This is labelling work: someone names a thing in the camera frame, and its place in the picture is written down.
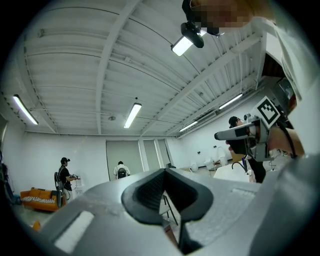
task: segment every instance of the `cushion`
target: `cushion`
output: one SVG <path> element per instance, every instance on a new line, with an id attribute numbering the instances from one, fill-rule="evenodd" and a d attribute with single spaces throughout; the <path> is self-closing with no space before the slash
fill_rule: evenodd
<path id="1" fill-rule="evenodd" d="M 23 202 L 31 202 L 31 201 L 33 201 L 35 198 L 36 198 L 36 197 L 33 197 L 33 196 L 26 196 L 26 197 L 22 198 L 21 200 L 22 200 Z"/>
<path id="2" fill-rule="evenodd" d="M 55 204 L 56 201 L 53 199 L 42 199 L 42 198 L 35 198 L 33 199 L 34 201 L 38 202 L 38 203 L 43 203 L 43 204 Z"/>
<path id="3" fill-rule="evenodd" d="M 29 193 L 29 197 L 38 198 L 39 194 L 40 194 L 40 190 L 39 189 L 31 188 L 30 193 Z"/>
<path id="4" fill-rule="evenodd" d="M 50 199 L 51 198 L 51 191 L 41 190 L 38 197 L 42 198 L 42 199 Z"/>
<path id="5" fill-rule="evenodd" d="M 33 196 L 26 196 L 22 198 L 23 202 L 38 202 L 38 203 L 43 203 L 43 204 L 55 204 L 56 201 L 53 199 L 43 199 L 39 197 L 33 197 Z"/>

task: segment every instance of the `ceiling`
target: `ceiling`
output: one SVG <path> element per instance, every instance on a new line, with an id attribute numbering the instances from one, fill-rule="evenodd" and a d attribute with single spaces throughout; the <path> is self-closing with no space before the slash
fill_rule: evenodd
<path id="1" fill-rule="evenodd" d="M 261 77 L 262 34 L 251 24 L 206 34 L 178 57 L 182 0 L 63 0 L 26 28 L 1 78 L 1 92 L 26 131 L 174 136 Z M 19 112 L 18 94 L 39 125 Z M 129 129 L 135 102 L 142 108 Z"/>

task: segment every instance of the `cable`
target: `cable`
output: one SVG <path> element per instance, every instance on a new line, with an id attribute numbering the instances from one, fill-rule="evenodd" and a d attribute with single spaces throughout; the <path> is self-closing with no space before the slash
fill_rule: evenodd
<path id="1" fill-rule="evenodd" d="M 68 201 L 71 196 L 70 196 L 69 190 L 67 190 L 67 189 L 65 189 L 65 190 L 68 191 L 68 194 L 69 194 L 69 198 L 68 198 L 68 199 L 67 199 L 67 198 L 65 199 L 65 200 Z M 64 192 L 64 189 L 62 189 L 62 192 L 65 194 L 65 197 L 67 197 L 67 194 L 66 194 L 66 192 Z"/>
<path id="2" fill-rule="evenodd" d="M 275 160 L 275 159 L 276 159 L 278 156 L 280 156 L 280 155 L 281 155 L 281 153 L 277 154 L 273 160 Z M 276 165 L 276 164 L 273 165 L 273 164 L 272 164 L 272 160 L 271 160 L 271 161 L 269 162 L 269 166 L 271 166 L 272 171 L 274 171 L 274 170 L 275 170 L 275 167 L 276 167 L 277 165 Z"/>
<path id="3" fill-rule="evenodd" d="M 292 139 L 286 129 L 286 127 L 284 126 L 284 124 L 280 121 L 277 121 L 276 124 L 278 125 L 278 127 L 284 132 L 286 138 L 289 141 L 290 147 L 292 149 L 292 158 L 295 159 L 297 157 L 296 155 L 296 151 L 295 151 L 295 147 L 294 147 L 294 143 L 292 142 Z"/>
<path id="4" fill-rule="evenodd" d="M 244 167 L 241 163 L 239 163 L 239 162 L 234 162 L 234 163 L 231 165 L 232 170 L 234 169 L 234 164 L 239 164 L 239 165 L 241 165 L 241 167 L 244 169 L 244 172 L 246 172 L 245 167 Z"/>
<path id="5" fill-rule="evenodd" d="M 72 189 L 71 191 L 74 191 L 77 188 L 77 186 L 78 186 L 78 183 L 77 183 L 77 180 L 75 179 L 75 188 Z"/>

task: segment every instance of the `orange couch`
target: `orange couch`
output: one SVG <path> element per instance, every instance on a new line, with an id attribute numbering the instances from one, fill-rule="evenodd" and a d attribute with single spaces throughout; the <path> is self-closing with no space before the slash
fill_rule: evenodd
<path id="1" fill-rule="evenodd" d="M 20 192 L 22 204 L 35 209 L 55 212 L 57 206 L 57 191 L 32 187 L 31 190 Z M 62 197 L 62 205 L 66 204 L 65 195 Z"/>

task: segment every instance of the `ceiling light fixture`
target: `ceiling light fixture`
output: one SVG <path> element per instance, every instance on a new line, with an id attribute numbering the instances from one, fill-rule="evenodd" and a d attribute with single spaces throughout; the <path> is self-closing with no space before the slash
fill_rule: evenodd
<path id="1" fill-rule="evenodd" d="M 23 111 L 23 113 L 30 119 L 30 121 L 34 125 L 38 125 L 39 124 L 38 121 L 32 116 L 30 111 L 26 108 L 25 104 L 22 102 L 22 100 L 20 99 L 19 95 L 18 94 L 13 95 L 13 99 L 17 103 L 19 108 Z"/>
<path id="2" fill-rule="evenodd" d="M 124 128 L 128 129 L 132 122 L 134 121 L 136 115 L 138 114 L 139 110 L 141 109 L 142 105 L 139 103 L 134 103 L 133 107 L 131 109 L 131 112 L 129 114 L 128 119 L 125 122 Z"/>
<path id="3" fill-rule="evenodd" d="M 235 102 L 237 99 L 239 99 L 240 97 L 242 97 L 242 93 L 239 94 L 238 96 L 234 97 L 233 99 L 229 100 L 226 104 L 223 104 L 222 106 L 219 107 L 220 110 L 222 110 L 223 108 L 225 108 L 226 106 L 228 106 L 229 104 L 231 104 L 232 102 Z"/>
<path id="4" fill-rule="evenodd" d="M 201 30 L 201 33 L 199 35 L 203 37 L 206 33 L 207 33 L 206 31 Z M 186 38 L 185 36 L 182 36 L 174 45 L 171 45 L 171 50 L 180 57 L 192 45 L 193 43 L 188 38 Z"/>
<path id="5" fill-rule="evenodd" d="M 194 126 L 194 125 L 197 124 L 197 123 L 198 123 L 198 121 L 194 121 L 193 123 L 189 124 L 188 126 L 182 128 L 179 132 L 183 132 L 184 130 L 190 128 L 191 126 Z"/>

